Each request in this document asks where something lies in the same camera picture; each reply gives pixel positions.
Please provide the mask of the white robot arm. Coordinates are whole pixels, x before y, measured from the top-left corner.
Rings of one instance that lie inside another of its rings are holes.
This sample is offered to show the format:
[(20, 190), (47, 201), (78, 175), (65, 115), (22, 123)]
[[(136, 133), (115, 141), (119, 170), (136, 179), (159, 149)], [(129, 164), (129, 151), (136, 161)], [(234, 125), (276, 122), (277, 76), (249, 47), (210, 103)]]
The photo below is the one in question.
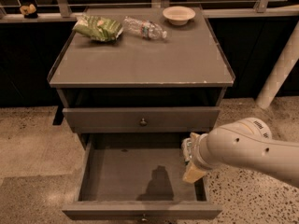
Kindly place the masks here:
[(260, 119), (246, 118), (183, 140), (183, 180), (194, 183), (221, 164), (250, 169), (299, 187), (299, 144), (272, 138)]

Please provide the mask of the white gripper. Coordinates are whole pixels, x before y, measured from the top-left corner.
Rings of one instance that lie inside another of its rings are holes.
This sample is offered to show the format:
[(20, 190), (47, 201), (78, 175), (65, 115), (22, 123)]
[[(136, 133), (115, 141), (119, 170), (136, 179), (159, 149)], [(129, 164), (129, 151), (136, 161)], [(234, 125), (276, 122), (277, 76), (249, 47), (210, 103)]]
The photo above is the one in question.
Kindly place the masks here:
[(207, 148), (207, 133), (190, 133), (192, 140), (192, 161), (186, 166), (182, 180), (195, 183), (206, 175), (206, 171), (217, 168), (220, 163), (210, 154)]

